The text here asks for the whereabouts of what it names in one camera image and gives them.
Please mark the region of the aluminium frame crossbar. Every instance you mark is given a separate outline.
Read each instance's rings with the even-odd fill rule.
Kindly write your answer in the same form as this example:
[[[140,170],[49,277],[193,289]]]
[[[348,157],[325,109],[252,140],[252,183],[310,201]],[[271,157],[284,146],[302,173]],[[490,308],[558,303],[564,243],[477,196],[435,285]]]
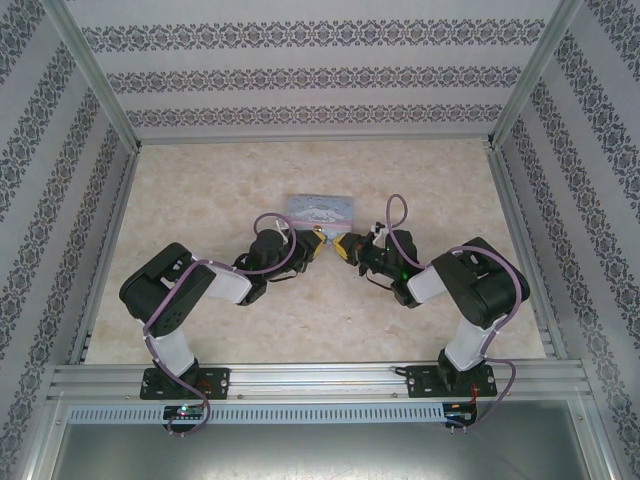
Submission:
[[[142,139],[142,146],[204,145],[244,143],[306,143],[306,142],[362,142],[362,141],[453,141],[478,140],[484,147],[491,146],[489,135],[474,134],[360,134],[360,135],[249,135],[219,137],[167,137]]]

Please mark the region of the aluminium frame leg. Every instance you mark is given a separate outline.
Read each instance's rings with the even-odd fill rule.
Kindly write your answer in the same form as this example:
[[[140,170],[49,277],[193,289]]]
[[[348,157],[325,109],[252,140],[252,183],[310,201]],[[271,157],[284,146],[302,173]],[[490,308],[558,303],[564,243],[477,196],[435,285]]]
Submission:
[[[623,480],[596,402],[591,398],[568,400],[588,478]]]
[[[67,427],[69,407],[64,396],[48,398],[35,433],[27,443],[26,457],[16,480],[52,480]]]

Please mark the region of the grey steel panel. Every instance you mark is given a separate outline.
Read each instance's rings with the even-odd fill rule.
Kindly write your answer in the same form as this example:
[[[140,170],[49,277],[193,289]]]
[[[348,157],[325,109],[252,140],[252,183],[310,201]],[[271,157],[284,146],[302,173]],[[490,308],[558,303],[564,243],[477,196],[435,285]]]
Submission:
[[[435,425],[73,425],[53,480],[591,480],[575,439]]]

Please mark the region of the blue cartoon tin box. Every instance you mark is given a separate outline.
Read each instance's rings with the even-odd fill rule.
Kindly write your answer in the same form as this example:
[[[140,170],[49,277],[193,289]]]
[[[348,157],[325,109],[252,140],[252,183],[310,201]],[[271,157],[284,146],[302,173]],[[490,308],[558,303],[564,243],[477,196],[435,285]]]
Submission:
[[[319,228],[328,237],[335,237],[353,229],[355,202],[348,196],[291,195],[286,216],[296,229]]]

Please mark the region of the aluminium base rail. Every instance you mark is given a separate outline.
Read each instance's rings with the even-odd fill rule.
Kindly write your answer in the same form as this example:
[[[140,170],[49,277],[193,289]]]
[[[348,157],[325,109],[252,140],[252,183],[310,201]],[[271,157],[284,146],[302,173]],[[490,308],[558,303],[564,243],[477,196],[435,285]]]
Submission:
[[[508,400],[574,400],[593,390],[579,360],[516,360]],[[391,363],[230,364],[231,403],[380,403],[406,399],[408,380]],[[58,366],[46,400],[138,403],[143,365]]]

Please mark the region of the aluminium frame post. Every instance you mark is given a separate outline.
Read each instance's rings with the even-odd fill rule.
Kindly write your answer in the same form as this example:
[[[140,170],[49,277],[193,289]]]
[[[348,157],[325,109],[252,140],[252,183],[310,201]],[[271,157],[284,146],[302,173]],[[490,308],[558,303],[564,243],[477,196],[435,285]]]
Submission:
[[[137,153],[140,148],[140,140],[81,28],[66,5],[66,1],[40,0],[40,2],[88,85],[95,93],[119,138],[124,142],[129,152]]]
[[[554,50],[574,19],[582,1],[559,0],[556,10],[549,19],[492,132],[488,135],[488,139],[485,142],[487,149],[494,150],[506,140],[529,95],[552,58]]]

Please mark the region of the aluminium frame side rail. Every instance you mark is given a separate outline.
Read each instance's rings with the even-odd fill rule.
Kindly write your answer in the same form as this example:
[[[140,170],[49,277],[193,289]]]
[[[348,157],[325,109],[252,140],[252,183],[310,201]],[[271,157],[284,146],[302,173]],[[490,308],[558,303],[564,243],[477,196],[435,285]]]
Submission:
[[[525,219],[504,159],[499,151],[491,147],[486,148],[485,153],[514,244],[520,270],[530,285],[529,302],[532,305],[536,323],[542,335],[545,354],[548,358],[567,360],[570,355],[565,348],[559,331],[552,302],[547,294]]]

